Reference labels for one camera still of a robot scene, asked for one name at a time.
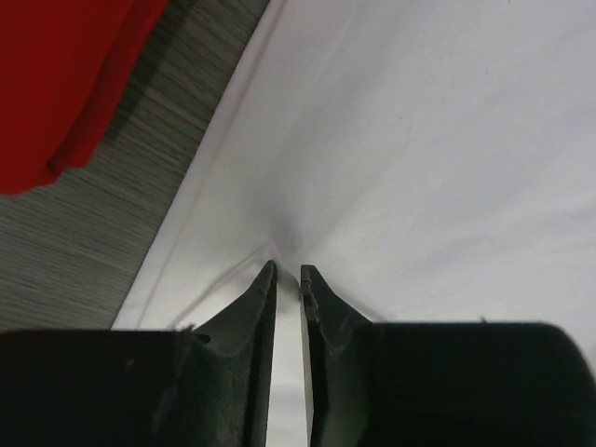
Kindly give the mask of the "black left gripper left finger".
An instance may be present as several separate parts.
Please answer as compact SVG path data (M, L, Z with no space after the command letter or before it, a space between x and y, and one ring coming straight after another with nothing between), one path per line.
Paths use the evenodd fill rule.
M199 327L1 336L5 446L263 446L278 272Z

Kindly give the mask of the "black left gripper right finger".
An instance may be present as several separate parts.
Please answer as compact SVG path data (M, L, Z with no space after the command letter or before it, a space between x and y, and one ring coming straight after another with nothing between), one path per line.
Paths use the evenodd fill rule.
M314 446L591 446L595 381L545 323L373 322L301 269Z

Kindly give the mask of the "white printed t shirt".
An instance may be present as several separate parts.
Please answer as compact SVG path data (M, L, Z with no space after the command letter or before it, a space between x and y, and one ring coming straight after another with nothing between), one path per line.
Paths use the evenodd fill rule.
M270 3L115 327L198 326L270 260L270 446L309 442L304 264L368 318L544 321L594 361L594 3Z

